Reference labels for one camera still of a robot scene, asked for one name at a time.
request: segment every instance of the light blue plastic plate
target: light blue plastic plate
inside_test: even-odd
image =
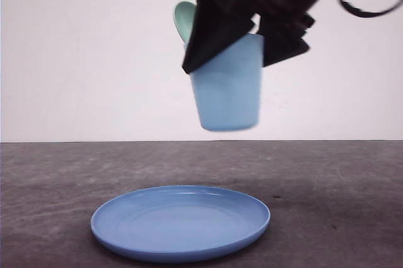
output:
[[[161,186],[123,194],[91,218],[108,249],[147,262],[195,262],[238,251],[257,240],[270,211],[244,193],[206,186]]]

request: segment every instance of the mint green plastic object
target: mint green plastic object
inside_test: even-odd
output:
[[[202,127],[210,131],[258,123],[264,37],[243,36],[190,73]]]
[[[180,2],[174,9],[174,23],[182,40],[189,42],[196,6],[191,2]]]

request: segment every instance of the white backdrop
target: white backdrop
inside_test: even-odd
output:
[[[2,141],[403,138],[403,8],[363,20],[321,0],[312,50],[264,69],[259,125],[210,133],[181,69],[179,1],[2,0]]]

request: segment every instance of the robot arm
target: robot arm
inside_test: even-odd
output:
[[[186,73],[199,68],[245,35],[253,26],[253,15],[261,16],[258,34],[267,41],[264,45],[264,66],[305,53],[309,46],[302,39],[314,19],[307,11],[318,0],[196,0],[193,31],[183,60]],[[374,17],[380,13],[368,13],[340,0],[350,13],[360,17]]]

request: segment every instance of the plate rim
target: plate rim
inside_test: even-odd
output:
[[[264,221],[264,223],[256,230],[251,231],[250,233],[248,233],[247,235],[244,235],[242,238],[234,240],[233,242],[227,243],[227,244],[220,244],[220,245],[216,245],[214,247],[209,247],[209,248],[203,248],[203,249],[190,249],[190,250],[185,250],[185,251],[168,251],[168,250],[143,250],[143,249],[138,249],[138,248],[130,248],[130,247],[126,247],[123,245],[120,245],[119,243],[115,243],[115,242],[111,242],[109,240],[105,240],[101,235],[99,235],[99,233],[94,229],[94,219],[95,216],[98,214],[98,212],[104,208],[105,206],[107,206],[109,203],[111,203],[112,201],[118,199],[118,198],[122,198],[128,194],[133,194],[133,193],[137,193],[137,192],[142,192],[142,191],[151,191],[151,190],[155,190],[155,189],[161,189],[161,188],[169,188],[169,187],[198,187],[198,188],[207,188],[207,189],[218,189],[221,191],[229,191],[232,193],[237,193],[237,194],[241,194],[243,196],[246,196],[248,198],[254,199],[255,201],[257,201],[266,211],[267,211],[267,217]],[[127,193],[121,194],[119,196],[116,196],[110,200],[108,200],[107,202],[103,203],[100,207],[98,207],[96,209],[96,211],[93,213],[92,217],[91,217],[91,231],[93,232],[94,236],[98,239],[101,240],[104,243],[107,243],[108,245],[114,246],[116,248],[120,248],[122,250],[126,250],[129,252],[137,252],[137,253],[141,253],[141,254],[188,254],[188,253],[194,253],[194,252],[207,252],[209,250],[214,250],[214,249],[218,249],[218,248],[222,248],[222,247],[226,247],[226,246],[231,246],[233,244],[237,244],[241,241],[244,241],[248,238],[251,238],[253,235],[257,234],[257,233],[262,233],[264,232],[264,230],[267,228],[269,222],[270,222],[270,218],[271,218],[271,212],[270,209],[268,208],[268,206],[261,200],[259,200],[258,198],[251,196],[250,194],[246,194],[246,193],[242,193],[240,191],[235,191],[233,189],[227,189],[224,187],[216,187],[216,186],[204,186],[204,185],[166,185],[166,186],[154,186],[154,187],[147,187],[147,188],[142,188],[142,189],[136,189],[135,191],[129,191]]]

